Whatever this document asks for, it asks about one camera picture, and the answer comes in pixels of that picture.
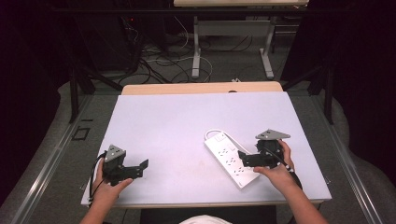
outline white cable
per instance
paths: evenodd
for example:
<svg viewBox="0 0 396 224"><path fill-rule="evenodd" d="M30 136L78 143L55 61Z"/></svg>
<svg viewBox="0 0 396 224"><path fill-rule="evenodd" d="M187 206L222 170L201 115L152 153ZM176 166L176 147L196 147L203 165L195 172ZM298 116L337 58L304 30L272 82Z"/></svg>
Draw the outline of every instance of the white cable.
<svg viewBox="0 0 396 224"><path fill-rule="evenodd" d="M235 139L233 139L229 134L227 134L226 132L224 132L223 130L220 129L211 129L208 130L205 133L205 140L209 139L209 137L207 136L210 133L213 132L218 132L218 133L224 133L225 135L227 135L227 137L235 144L236 147L238 147L238 149L242 149L243 151L245 151L248 155L251 155L251 152L247 151L244 147L241 146L241 144L239 144Z"/></svg>
<svg viewBox="0 0 396 224"><path fill-rule="evenodd" d="M184 29L184 33L186 34L186 43L184 43L184 45L180 47L181 49L183 49L189 43L189 32L187 31L186 27L184 27L184 25L181 23L181 21L177 19L177 17L175 17L175 20L178 21L180 26Z"/></svg>

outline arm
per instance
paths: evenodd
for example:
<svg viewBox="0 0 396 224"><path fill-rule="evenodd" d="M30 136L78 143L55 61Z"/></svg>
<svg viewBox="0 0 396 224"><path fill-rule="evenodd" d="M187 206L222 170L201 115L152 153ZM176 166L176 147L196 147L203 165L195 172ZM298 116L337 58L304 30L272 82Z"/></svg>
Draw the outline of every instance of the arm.
<svg viewBox="0 0 396 224"><path fill-rule="evenodd" d="M93 182L93 202L90 210L81 220L80 224L98 223L102 224L108 211L119 197L123 189L132 183L132 179L125 179L118 185L112 187L102 178L103 159L100 160L96 171L96 178Z"/></svg>
<svg viewBox="0 0 396 224"><path fill-rule="evenodd" d="M290 157L289 146L281 140L278 140L278 142L284 149L285 162L294 167ZM274 169L255 167L254 172L267 176L274 187L285 196L297 223L328 223L315 206L309 202L283 164L278 165Z"/></svg>

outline power strip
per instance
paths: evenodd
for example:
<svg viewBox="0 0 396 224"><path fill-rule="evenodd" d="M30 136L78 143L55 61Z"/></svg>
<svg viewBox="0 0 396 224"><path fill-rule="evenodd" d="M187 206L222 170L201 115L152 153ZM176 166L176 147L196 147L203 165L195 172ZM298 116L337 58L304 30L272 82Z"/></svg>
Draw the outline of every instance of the power strip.
<svg viewBox="0 0 396 224"><path fill-rule="evenodd" d="M244 167L238 156L238 147L226 133L217 133L205 144L240 189L260 175L254 173L252 167Z"/></svg>

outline desk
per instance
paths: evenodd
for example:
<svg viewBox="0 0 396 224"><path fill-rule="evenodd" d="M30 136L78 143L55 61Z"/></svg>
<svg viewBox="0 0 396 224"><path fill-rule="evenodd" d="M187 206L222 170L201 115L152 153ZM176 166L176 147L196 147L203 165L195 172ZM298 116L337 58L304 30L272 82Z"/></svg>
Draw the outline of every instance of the desk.
<svg viewBox="0 0 396 224"><path fill-rule="evenodd" d="M175 0L176 7L275 7L303 6L308 0ZM274 79L274 73L268 58L268 51L276 26L276 17L269 21L198 21L194 17L194 58L192 63L193 78L199 76L201 49L200 35L255 35L265 36L264 49L260 49L262 64L268 79Z"/></svg>
<svg viewBox="0 0 396 224"><path fill-rule="evenodd" d="M258 133L273 129L290 134L286 141L306 195L313 203L330 200L290 98L281 90L277 82L125 87L98 154L112 144L126 150L125 166L146 159L149 165L144 176L121 193L115 206L286 203L263 175L238 188L205 147L204 135L209 129L222 129L253 153ZM87 205L87 198L86 190L81 203Z"/></svg>

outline table leg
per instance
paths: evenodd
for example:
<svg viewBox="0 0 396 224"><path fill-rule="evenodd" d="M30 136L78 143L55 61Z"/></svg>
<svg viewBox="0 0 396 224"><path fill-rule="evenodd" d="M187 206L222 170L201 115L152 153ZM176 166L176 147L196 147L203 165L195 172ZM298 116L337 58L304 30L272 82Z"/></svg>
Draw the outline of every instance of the table leg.
<svg viewBox="0 0 396 224"><path fill-rule="evenodd" d="M268 79L274 79L274 73L270 64L270 60L268 58L268 52L271 48L271 41L274 35L276 25L276 17L272 17L270 21L270 26L268 28L268 35L265 37L265 47L264 49L260 49L260 54L262 56L262 64L264 65L265 75Z"/></svg>
<svg viewBox="0 0 396 224"><path fill-rule="evenodd" d="M198 18L194 17L194 59L192 62L192 78L199 77L199 65L201 60L201 49L199 48Z"/></svg>

